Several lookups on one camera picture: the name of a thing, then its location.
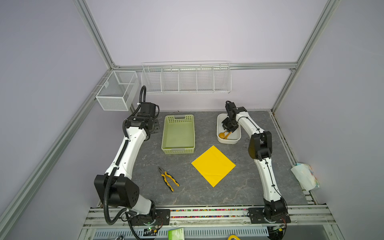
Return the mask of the orange wooden spoon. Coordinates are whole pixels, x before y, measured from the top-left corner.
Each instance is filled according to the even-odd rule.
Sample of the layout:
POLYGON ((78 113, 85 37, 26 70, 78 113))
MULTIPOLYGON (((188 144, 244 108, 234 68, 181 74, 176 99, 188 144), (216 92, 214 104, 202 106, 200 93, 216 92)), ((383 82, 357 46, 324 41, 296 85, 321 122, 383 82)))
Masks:
POLYGON ((227 140, 231 133, 232 132, 229 132, 229 131, 224 131, 222 133, 219 133, 219 138, 223 140, 227 140))

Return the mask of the green perforated plastic basket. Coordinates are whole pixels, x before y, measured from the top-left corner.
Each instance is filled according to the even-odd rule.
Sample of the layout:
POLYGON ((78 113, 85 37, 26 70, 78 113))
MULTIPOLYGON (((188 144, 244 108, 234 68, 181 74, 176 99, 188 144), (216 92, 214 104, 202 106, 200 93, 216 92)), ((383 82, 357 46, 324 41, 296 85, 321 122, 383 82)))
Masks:
POLYGON ((193 115, 167 115, 164 122, 162 151, 166 155, 193 154, 195 151, 193 115))

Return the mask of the yellow paper napkin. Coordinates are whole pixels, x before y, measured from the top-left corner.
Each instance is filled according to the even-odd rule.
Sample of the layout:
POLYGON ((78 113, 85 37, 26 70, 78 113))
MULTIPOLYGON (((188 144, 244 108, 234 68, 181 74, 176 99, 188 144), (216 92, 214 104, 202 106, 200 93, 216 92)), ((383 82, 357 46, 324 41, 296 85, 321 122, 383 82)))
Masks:
POLYGON ((195 159, 192 165, 213 188, 236 167, 215 146, 210 147, 195 159))

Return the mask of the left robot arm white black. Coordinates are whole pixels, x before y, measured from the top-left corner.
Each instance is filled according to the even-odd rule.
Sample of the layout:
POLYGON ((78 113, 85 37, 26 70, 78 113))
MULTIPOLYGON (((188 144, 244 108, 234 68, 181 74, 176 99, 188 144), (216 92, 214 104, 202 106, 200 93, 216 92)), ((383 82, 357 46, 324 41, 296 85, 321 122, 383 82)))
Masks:
POLYGON ((94 185, 103 204, 108 225, 113 225, 125 213, 155 219, 153 201, 140 194, 140 188, 132 181, 133 168, 142 144, 148 141, 155 129, 160 108, 147 102, 147 87, 140 90, 137 109, 122 123, 124 138, 118 153, 103 175, 97 175, 94 185))

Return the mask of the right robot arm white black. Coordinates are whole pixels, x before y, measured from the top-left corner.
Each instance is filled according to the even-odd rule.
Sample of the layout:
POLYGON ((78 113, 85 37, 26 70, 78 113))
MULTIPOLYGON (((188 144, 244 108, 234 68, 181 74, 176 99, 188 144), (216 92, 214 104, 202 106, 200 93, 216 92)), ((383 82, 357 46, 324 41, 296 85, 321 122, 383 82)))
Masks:
POLYGON ((272 134, 262 129, 244 107, 237 107, 234 102, 226 101, 227 117, 222 121, 223 128, 234 132, 239 127, 249 135, 249 156, 255 161, 263 186, 264 218, 273 223, 278 220, 288 221, 288 206, 282 196, 272 168, 272 134))

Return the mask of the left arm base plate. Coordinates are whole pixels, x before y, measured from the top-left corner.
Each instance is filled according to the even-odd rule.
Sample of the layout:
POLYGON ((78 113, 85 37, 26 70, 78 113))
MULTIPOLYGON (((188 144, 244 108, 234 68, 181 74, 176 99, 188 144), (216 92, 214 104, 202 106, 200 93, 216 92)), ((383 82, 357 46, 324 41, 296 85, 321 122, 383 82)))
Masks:
POLYGON ((156 209, 151 215, 134 216, 130 222, 132 226, 168 226, 171 220, 170 209, 156 209))

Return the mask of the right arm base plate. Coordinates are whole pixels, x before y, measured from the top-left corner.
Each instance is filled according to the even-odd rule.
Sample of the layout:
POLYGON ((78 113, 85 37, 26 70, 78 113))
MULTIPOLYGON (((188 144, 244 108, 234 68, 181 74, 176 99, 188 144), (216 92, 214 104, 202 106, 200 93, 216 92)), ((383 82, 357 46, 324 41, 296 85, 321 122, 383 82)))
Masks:
POLYGON ((265 207, 248 208, 247 216, 252 224, 288 224, 291 218, 287 212, 274 211, 265 207))

